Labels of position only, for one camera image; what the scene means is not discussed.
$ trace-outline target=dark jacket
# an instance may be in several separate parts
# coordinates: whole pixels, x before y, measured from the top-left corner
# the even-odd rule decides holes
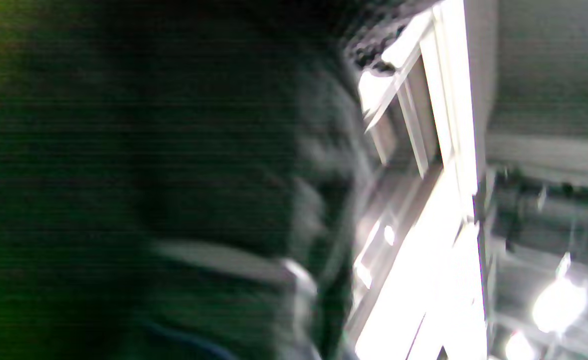
[[[0,359],[108,358],[161,238],[304,264],[334,353],[367,176],[344,50],[370,64],[398,2],[0,2]]]

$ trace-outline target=wall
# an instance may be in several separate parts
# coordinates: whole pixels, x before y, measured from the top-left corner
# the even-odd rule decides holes
[[[498,0],[465,0],[467,51],[472,85],[476,166],[484,173],[485,131],[497,88]]]

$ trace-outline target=light fixture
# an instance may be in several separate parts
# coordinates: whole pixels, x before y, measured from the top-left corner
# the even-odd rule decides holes
[[[394,239],[396,238],[396,235],[394,234],[394,230],[392,229],[391,226],[385,226],[385,241],[390,244],[393,245],[394,244]]]
[[[363,266],[363,264],[358,264],[356,267],[356,275],[363,281],[365,287],[367,289],[371,288],[372,286],[372,275],[367,268]]]
[[[536,351],[529,344],[525,335],[517,331],[512,333],[505,344],[505,358],[507,360],[535,360]]]
[[[563,333],[578,319],[587,304],[587,291],[576,287],[567,278],[560,276],[540,294],[532,317],[539,330],[544,333]]]

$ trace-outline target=lamp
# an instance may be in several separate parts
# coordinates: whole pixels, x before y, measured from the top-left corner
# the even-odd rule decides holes
[[[532,317],[542,332],[563,333],[584,311],[586,304],[587,291],[559,277],[540,294]]]
[[[507,360],[535,360],[536,351],[529,344],[525,335],[518,331],[512,333],[505,344],[505,358]]]

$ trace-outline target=white window frame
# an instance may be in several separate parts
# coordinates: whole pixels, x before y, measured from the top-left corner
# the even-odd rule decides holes
[[[374,111],[376,111],[373,114],[372,124],[376,117],[381,116],[385,111],[385,107],[377,107],[376,102],[378,101],[379,105],[390,102],[420,55],[422,55],[422,61],[425,65],[429,95],[436,122],[436,133],[444,164],[444,171],[439,182],[443,182],[445,178],[451,178],[452,176],[456,178],[455,183],[458,189],[458,198],[460,199],[461,224],[463,224],[461,231],[457,235],[452,235],[449,245],[444,245],[449,246],[447,251],[450,253],[451,260],[447,261],[440,271],[458,274],[458,276],[464,277],[465,283],[469,285],[462,289],[447,288],[445,290],[449,292],[456,290],[454,298],[457,300],[448,301],[447,294],[438,293],[437,297],[439,299],[430,306],[431,310],[426,313],[425,320],[421,326],[422,330],[420,331],[422,333],[416,339],[417,342],[423,344],[423,347],[421,350],[412,347],[412,351],[418,351],[424,355],[438,354],[440,347],[445,346],[445,350],[452,360],[486,360],[487,342],[480,266],[476,266],[476,268],[463,266],[465,268],[463,269],[458,266],[461,265],[461,262],[457,261],[460,258],[465,258],[467,260],[477,260],[480,264],[477,246],[473,246],[476,242],[471,242],[472,240],[475,241],[478,231],[472,202],[472,196],[477,192],[478,181],[463,0],[445,0],[432,9],[415,16],[398,41],[383,53],[383,60],[392,63],[399,71],[392,79],[378,80],[380,86],[385,86],[387,83],[386,88],[393,84],[392,90],[381,93],[380,89],[378,89],[378,92],[372,91],[378,96],[378,100],[364,99],[364,102],[367,103],[366,108],[375,109]],[[365,78],[359,88],[364,91],[368,85],[371,87],[374,83],[375,81]],[[465,240],[461,240],[459,246],[456,246],[457,239]],[[447,241],[440,241],[439,243],[447,244]],[[412,276],[412,274],[407,273],[404,276]],[[406,294],[405,296],[412,296],[412,289],[393,289],[395,281],[403,282],[394,280],[394,277],[390,274],[374,307],[378,303],[390,303],[389,299],[384,299],[385,294],[393,297],[395,296],[393,294],[403,292]],[[464,305],[464,301],[461,299],[467,298],[474,299],[474,305]],[[461,323],[465,319],[460,319],[460,316],[447,316],[452,311],[456,312],[456,309],[459,309],[460,313],[465,313],[468,323]],[[374,324],[365,325],[361,338],[376,338],[376,335],[372,333],[364,336],[367,328],[369,328],[370,332],[374,330],[385,334],[390,330],[394,331],[394,328],[397,328],[397,332],[401,332],[399,327],[404,326],[402,323],[387,324],[385,328],[382,328],[383,325],[372,325]],[[359,338],[359,343],[356,347],[357,349],[358,346],[361,347],[363,355],[367,356],[366,354],[369,353],[381,354],[379,353],[380,342],[365,341],[365,343],[361,344],[360,342]],[[369,350],[362,351],[363,347],[368,347],[366,343],[370,343]],[[406,355],[406,353],[388,353],[385,354],[385,358],[398,358]],[[417,358],[416,356],[417,354],[410,354],[410,358]]]

